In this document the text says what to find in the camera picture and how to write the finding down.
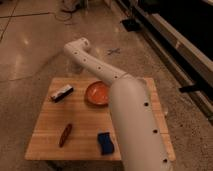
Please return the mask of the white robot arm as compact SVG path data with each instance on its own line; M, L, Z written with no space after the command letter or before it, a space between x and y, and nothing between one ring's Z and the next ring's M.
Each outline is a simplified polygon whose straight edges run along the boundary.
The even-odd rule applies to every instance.
M80 38L64 52L110 87L109 110L125 171L172 171L144 79L89 54L90 42Z

